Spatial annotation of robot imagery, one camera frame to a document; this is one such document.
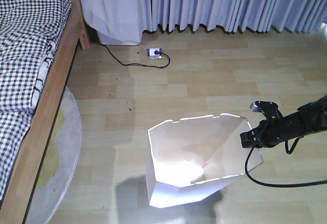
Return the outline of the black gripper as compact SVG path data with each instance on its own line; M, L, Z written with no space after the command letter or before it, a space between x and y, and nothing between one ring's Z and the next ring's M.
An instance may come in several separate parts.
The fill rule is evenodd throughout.
M241 133L240 138L242 148L251 148L255 143L257 147L272 148L289 140L283 137L267 119L260 121L259 125L252 131Z

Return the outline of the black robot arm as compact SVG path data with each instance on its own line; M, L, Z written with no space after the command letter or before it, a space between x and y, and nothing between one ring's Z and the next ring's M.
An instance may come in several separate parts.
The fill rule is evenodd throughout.
M281 114L274 102L254 101L250 109L263 113L266 119L256 128L240 134L243 148L272 148L290 139L326 130L326 96L287 116Z

